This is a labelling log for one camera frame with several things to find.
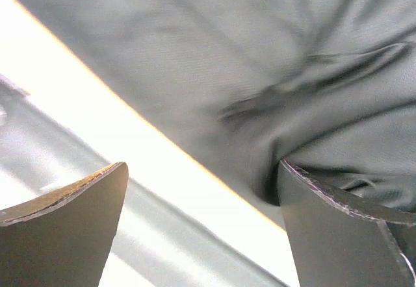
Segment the black t shirt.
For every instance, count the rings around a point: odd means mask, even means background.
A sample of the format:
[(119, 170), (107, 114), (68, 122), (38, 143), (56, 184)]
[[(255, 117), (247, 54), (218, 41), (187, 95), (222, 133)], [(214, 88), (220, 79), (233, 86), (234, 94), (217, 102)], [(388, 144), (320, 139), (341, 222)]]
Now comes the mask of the black t shirt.
[(288, 160), (415, 210), (415, 0), (18, 0), (237, 193)]

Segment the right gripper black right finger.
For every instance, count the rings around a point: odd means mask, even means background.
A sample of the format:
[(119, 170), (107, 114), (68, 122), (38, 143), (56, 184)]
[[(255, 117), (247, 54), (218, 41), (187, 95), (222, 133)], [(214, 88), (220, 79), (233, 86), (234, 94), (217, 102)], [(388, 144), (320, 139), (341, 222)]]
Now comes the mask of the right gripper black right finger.
[(278, 199), (301, 286), (414, 286), (415, 214), (282, 161)]

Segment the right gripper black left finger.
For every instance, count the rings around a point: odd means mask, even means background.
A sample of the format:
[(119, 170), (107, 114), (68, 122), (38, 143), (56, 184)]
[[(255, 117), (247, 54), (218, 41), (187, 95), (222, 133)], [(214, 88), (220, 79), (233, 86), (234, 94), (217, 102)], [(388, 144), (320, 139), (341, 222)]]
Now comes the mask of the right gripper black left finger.
[(1, 210), (2, 286), (98, 286), (129, 172), (111, 164), (75, 183)]

